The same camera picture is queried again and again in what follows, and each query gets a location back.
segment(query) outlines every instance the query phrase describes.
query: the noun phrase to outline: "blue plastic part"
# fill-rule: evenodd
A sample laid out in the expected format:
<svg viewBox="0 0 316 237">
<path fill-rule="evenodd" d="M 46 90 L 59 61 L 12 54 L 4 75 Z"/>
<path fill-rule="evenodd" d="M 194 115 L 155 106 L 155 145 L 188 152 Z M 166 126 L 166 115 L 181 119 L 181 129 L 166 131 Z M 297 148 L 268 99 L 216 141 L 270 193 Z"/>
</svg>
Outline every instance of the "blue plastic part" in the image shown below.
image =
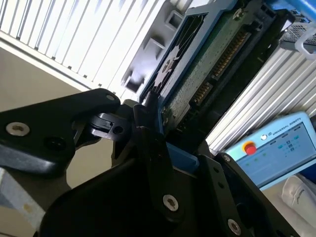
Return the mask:
<svg viewBox="0 0 316 237">
<path fill-rule="evenodd" d="M 199 166 L 198 158 L 167 143 L 172 165 L 193 174 Z"/>
<path fill-rule="evenodd" d="M 316 0 L 266 0 L 273 9 L 298 10 L 316 22 Z"/>
</svg>

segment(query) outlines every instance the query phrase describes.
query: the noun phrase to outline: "bolt hole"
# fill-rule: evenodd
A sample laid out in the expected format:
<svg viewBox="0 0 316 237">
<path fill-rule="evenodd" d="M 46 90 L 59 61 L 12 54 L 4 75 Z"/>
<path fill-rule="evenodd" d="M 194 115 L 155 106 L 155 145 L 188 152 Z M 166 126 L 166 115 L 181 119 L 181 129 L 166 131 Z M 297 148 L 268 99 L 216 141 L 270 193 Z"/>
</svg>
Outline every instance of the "bolt hole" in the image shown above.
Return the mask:
<svg viewBox="0 0 316 237">
<path fill-rule="evenodd" d="M 176 205 L 172 199 L 168 199 L 167 202 L 173 207 Z"/>
<path fill-rule="evenodd" d="M 220 183 L 220 182 L 218 182 L 218 186 L 219 186 L 221 189 L 224 188 L 224 185 L 223 185 L 222 183 Z"/>
<path fill-rule="evenodd" d="M 122 134 L 124 132 L 124 129 L 121 126 L 116 126 L 113 128 L 113 133 L 114 134 Z"/>
<path fill-rule="evenodd" d="M 63 151 L 66 148 L 66 142 L 61 137 L 46 137 L 44 139 L 44 144 L 48 149 L 57 152 Z"/>
<path fill-rule="evenodd" d="M 238 226 L 237 226 L 236 224 L 234 224 L 234 223 L 232 223 L 232 228 L 233 228 L 235 231 L 238 230 Z"/>
<path fill-rule="evenodd" d="M 24 128 L 22 128 L 22 127 L 19 126 L 19 125 L 13 126 L 12 129 L 15 130 L 15 131 L 21 131 L 21 132 L 24 131 Z"/>
</svg>

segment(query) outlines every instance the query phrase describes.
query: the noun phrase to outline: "wall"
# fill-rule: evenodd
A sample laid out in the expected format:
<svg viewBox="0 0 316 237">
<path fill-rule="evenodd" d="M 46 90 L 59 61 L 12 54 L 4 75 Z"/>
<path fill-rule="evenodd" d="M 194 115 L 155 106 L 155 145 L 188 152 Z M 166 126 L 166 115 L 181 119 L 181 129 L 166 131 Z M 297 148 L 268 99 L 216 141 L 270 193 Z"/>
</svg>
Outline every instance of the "wall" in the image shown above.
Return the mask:
<svg viewBox="0 0 316 237">
<path fill-rule="evenodd" d="M 0 111 L 5 111 L 79 91 L 15 55 L 0 49 Z M 67 170 L 71 187 L 111 167 L 112 142 L 81 148 Z M 15 210 L 0 207 L 0 233 L 31 237 L 34 230 Z"/>
</svg>

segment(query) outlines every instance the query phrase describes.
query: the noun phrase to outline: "black metal bracket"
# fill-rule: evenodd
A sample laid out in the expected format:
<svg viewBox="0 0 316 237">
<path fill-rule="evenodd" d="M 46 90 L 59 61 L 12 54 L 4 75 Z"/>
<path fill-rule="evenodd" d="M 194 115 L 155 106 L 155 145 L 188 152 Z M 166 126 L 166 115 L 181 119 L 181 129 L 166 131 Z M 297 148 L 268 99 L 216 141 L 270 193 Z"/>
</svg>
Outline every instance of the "black metal bracket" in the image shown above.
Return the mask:
<svg viewBox="0 0 316 237">
<path fill-rule="evenodd" d="M 1 112 L 0 166 L 61 175 L 75 154 L 86 121 L 92 115 L 113 113 L 119 106 L 114 94 L 96 89 Z"/>
<path fill-rule="evenodd" d="M 212 215 L 216 216 L 214 218 L 214 216 L 205 215 L 205 218 L 209 219 L 210 223 L 214 223 L 212 221 L 214 219 L 217 220 L 217 225 L 214 228 L 218 228 L 218 236 L 226 234 L 226 236 L 232 237 L 252 237 L 239 217 L 220 163 L 203 155 L 198 156 L 198 160 L 200 163 L 197 173 L 198 179 L 205 188 L 205 195 L 212 197 L 205 205 L 210 205 L 211 209 L 214 210 Z"/>
<path fill-rule="evenodd" d="M 220 163 L 242 222 L 256 237 L 298 237 L 276 208 L 226 153 L 219 153 Z"/>
</svg>

